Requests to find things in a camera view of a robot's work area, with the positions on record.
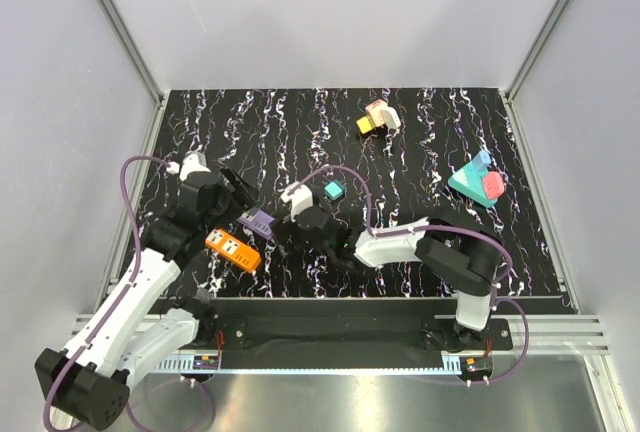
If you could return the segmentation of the white pink socket adapter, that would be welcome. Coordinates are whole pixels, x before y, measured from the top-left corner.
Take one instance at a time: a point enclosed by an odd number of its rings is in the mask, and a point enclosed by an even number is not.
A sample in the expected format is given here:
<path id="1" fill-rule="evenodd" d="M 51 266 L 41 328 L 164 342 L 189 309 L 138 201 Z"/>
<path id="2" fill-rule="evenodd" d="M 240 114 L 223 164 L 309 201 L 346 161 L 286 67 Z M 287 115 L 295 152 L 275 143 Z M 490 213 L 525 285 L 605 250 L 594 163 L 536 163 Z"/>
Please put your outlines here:
<path id="1" fill-rule="evenodd" d="M 382 99 L 367 105 L 365 111 L 376 128 L 386 126 L 390 130 L 397 130 L 401 126 L 397 111 Z"/>

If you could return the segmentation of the orange power strip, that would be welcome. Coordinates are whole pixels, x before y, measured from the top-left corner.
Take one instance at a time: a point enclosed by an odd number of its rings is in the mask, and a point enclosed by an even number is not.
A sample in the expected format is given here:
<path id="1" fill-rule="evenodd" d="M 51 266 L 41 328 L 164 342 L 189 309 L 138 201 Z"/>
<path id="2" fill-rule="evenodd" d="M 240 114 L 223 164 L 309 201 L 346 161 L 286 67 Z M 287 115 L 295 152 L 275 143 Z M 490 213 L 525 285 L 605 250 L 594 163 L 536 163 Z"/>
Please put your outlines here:
<path id="1" fill-rule="evenodd" d="M 262 261 L 257 250 L 221 229 L 209 233 L 205 246 L 251 274 L 257 271 Z"/>

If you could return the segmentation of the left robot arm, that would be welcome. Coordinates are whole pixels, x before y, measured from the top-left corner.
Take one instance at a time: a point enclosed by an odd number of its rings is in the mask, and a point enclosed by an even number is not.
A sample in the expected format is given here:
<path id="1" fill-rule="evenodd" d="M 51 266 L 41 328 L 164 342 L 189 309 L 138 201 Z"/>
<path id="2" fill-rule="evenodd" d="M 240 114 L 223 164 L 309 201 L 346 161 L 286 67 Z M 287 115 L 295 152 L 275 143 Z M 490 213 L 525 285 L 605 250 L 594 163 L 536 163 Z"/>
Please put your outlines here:
<path id="1" fill-rule="evenodd" d="M 179 194 L 139 236 L 127 272 L 88 324 L 59 351 L 35 362 L 45 398 L 43 422 L 57 408 L 97 431 L 111 426 L 132 389 L 175 350 L 218 339 L 215 309 L 181 300 L 141 335 L 135 332 L 161 293 L 205 248 L 206 237 L 255 206 L 258 190 L 235 171 L 198 167 L 179 178 Z"/>

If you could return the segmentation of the purple power strip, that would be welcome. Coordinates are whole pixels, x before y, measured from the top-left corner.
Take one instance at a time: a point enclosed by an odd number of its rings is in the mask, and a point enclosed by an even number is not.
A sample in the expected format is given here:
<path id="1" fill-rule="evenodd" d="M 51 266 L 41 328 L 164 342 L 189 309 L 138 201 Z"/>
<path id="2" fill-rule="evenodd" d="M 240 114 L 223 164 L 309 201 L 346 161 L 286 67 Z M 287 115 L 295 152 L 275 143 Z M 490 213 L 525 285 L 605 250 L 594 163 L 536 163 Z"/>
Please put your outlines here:
<path id="1" fill-rule="evenodd" d="M 237 222 L 240 223 L 243 227 L 248 228 L 249 230 L 266 240 L 271 240 L 273 238 L 271 225 L 274 223 L 274 221 L 274 217 L 262 211 L 258 207 L 254 207 L 248 211 L 245 211 L 237 219 Z"/>

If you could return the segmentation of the teal plug adapter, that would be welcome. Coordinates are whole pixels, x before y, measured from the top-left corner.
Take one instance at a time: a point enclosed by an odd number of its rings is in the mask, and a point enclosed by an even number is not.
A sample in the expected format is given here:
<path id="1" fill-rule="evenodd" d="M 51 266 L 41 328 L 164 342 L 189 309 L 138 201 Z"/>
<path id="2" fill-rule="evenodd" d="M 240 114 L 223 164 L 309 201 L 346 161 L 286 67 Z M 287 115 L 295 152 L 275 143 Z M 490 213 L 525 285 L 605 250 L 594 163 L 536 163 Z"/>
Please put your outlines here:
<path id="1" fill-rule="evenodd" d="M 330 201 L 337 201 L 345 196 L 345 187 L 336 180 L 325 185 L 324 195 Z"/>

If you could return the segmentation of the yellow plug adapter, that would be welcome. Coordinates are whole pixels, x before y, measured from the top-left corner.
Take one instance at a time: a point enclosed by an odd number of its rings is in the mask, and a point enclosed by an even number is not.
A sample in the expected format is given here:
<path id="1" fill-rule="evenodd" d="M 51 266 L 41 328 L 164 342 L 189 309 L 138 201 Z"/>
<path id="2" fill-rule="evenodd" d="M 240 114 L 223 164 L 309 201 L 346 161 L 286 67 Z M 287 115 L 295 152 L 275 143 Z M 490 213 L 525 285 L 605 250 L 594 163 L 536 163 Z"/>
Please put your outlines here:
<path id="1" fill-rule="evenodd" d="M 372 121 L 372 119 L 369 116 L 363 116 L 359 118 L 356 121 L 356 126 L 361 135 L 367 135 L 376 128 L 375 123 Z"/>

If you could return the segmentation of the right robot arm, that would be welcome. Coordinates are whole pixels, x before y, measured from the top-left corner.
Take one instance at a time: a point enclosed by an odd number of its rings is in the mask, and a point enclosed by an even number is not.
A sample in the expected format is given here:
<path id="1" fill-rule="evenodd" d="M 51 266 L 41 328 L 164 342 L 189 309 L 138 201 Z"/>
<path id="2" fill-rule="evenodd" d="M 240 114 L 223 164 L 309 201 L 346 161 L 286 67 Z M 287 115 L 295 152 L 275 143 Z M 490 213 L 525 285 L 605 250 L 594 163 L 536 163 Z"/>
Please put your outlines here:
<path id="1" fill-rule="evenodd" d="M 308 247 L 340 272 L 362 272 L 396 263 L 421 263 L 456 292 L 451 326 L 429 326 L 426 336 L 440 349 L 483 347 L 496 306 L 498 284 L 513 268 L 503 243 L 488 228 L 454 210 L 440 209 L 412 223 L 356 230 L 312 205 L 271 225 L 286 251 Z"/>

